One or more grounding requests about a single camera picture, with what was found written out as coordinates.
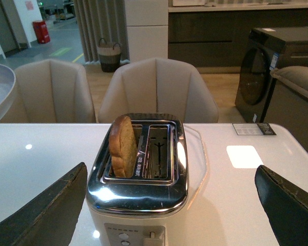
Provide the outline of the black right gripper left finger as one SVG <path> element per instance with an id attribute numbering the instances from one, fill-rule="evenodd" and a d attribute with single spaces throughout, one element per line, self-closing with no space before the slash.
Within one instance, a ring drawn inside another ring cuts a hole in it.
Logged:
<path id="1" fill-rule="evenodd" d="M 81 162 L 0 222 L 0 245 L 69 245 L 85 199 Z"/>

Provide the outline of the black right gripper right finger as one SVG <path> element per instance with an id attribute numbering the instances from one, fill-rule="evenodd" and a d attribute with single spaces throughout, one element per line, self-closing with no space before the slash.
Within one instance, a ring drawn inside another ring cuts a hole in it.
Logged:
<path id="1" fill-rule="evenodd" d="M 308 192 L 264 165 L 255 186 L 279 245 L 308 245 Z"/>

